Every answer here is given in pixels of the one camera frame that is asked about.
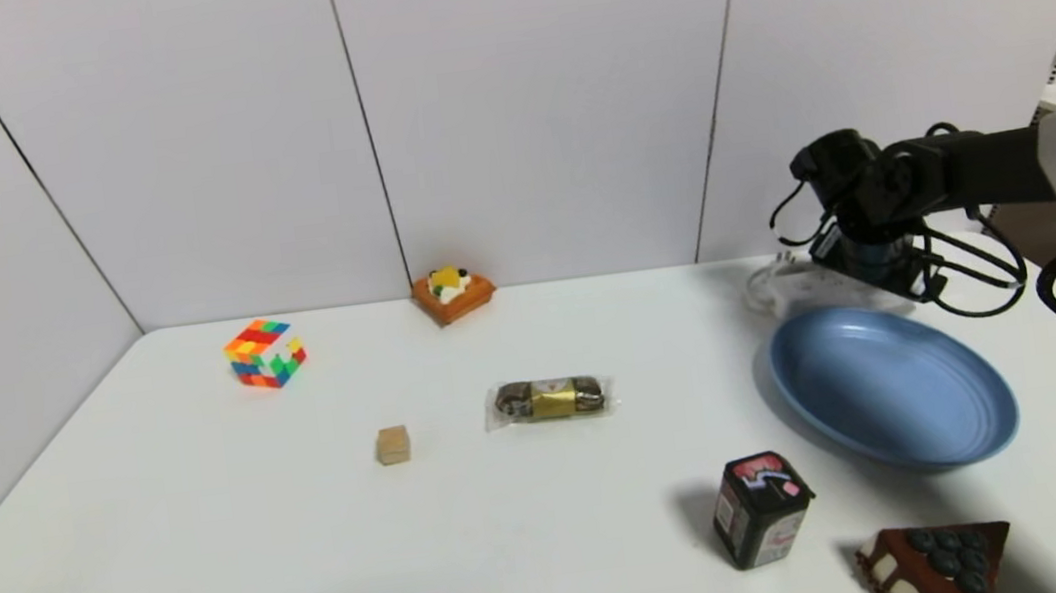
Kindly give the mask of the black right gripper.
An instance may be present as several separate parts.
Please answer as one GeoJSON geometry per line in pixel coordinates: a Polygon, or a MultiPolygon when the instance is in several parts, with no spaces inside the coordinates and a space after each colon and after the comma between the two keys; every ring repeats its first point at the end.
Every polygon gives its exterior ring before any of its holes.
{"type": "Polygon", "coordinates": [[[948,278],[938,273],[942,259],[932,248],[917,243],[926,237],[926,229],[923,221],[901,223],[872,241],[848,237],[835,222],[811,242],[810,259],[878,290],[930,303],[942,295],[948,278]]]}

